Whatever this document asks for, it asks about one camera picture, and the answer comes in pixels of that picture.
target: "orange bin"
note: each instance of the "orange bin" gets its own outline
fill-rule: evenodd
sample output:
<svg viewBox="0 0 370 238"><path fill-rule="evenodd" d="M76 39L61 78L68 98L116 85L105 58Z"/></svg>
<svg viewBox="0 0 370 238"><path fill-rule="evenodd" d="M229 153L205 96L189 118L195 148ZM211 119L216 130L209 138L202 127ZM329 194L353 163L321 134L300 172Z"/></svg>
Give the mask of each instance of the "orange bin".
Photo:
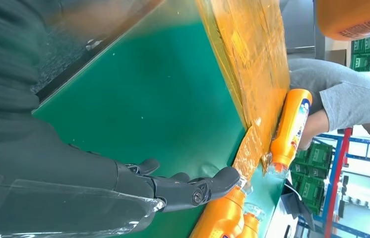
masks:
<svg viewBox="0 0 370 238"><path fill-rule="evenodd" d="M317 25L334 40L370 36L370 0L316 0Z"/></svg>

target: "stacked crates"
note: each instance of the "stacked crates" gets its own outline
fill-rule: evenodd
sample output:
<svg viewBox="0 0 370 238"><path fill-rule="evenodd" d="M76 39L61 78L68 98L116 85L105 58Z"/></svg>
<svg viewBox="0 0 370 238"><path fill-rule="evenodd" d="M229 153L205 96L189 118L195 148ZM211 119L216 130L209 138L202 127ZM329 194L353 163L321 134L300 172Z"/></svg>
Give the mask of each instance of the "stacked crates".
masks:
<svg viewBox="0 0 370 238"><path fill-rule="evenodd" d="M307 151L299 151L290 166L293 187L315 215L324 201L324 179L332 162L332 146L313 143Z"/></svg>
<svg viewBox="0 0 370 238"><path fill-rule="evenodd" d="M370 71L370 37L352 41L350 68L359 72Z"/></svg>

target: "bottle cap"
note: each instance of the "bottle cap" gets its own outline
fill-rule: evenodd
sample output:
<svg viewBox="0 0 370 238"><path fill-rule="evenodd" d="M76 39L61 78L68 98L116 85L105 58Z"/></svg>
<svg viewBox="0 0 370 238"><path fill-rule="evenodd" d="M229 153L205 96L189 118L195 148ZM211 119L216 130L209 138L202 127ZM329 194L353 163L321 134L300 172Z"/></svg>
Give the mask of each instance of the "bottle cap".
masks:
<svg viewBox="0 0 370 238"><path fill-rule="evenodd" d="M244 192L246 196L253 192L252 184L244 176L241 176L237 186L241 189L242 192Z"/></svg>
<svg viewBox="0 0 370 238"><path fill-rule="evenodd" d="M246 202L244 204L244 214L252 214L260 222L265 219L265 212L261 208L250 202Z"/></svg>
<svg viewBox="0 0 370 238"><path fill-rule="evenodd" d="M280 179L286 179L289 176L289 167L282 163L271 163L268 166L267 172Z"/></svg>

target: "transparent plastic cover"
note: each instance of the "transparent plastic cover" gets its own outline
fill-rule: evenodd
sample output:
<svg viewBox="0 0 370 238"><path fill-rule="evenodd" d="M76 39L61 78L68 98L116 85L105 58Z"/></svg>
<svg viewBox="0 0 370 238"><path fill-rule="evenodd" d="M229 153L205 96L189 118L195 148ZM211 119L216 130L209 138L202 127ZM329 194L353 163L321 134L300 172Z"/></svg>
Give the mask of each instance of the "transparent plastic cover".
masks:
<svg viewBox="0 0 370 238"><path fill-rule="evenodd" d="M147 226L159 199L0 176L0 238L109 237Z"/></svg>
<svg viewBox="0 0 370 238"><path fill-rule="evenodd" d="M259 207L257 207L255 204L250 202L246 202L244 204L244 213L253 214L259 221L262 221L265 218L265 212Z"/></svg>

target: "gray fabric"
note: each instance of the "gray fabric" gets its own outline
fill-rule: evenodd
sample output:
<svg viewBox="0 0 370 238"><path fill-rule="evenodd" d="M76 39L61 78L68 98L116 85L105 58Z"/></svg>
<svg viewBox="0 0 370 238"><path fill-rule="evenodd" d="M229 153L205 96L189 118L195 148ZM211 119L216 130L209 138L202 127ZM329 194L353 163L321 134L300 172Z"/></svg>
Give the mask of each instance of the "gray fabric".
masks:
<svg viewBox="0 0 370 238"><path fill-rule="evenodd" d="M290 88L312 93L310 114L325 109L330 131L370 123L370 77L317 59L290 59Z"/></svg>

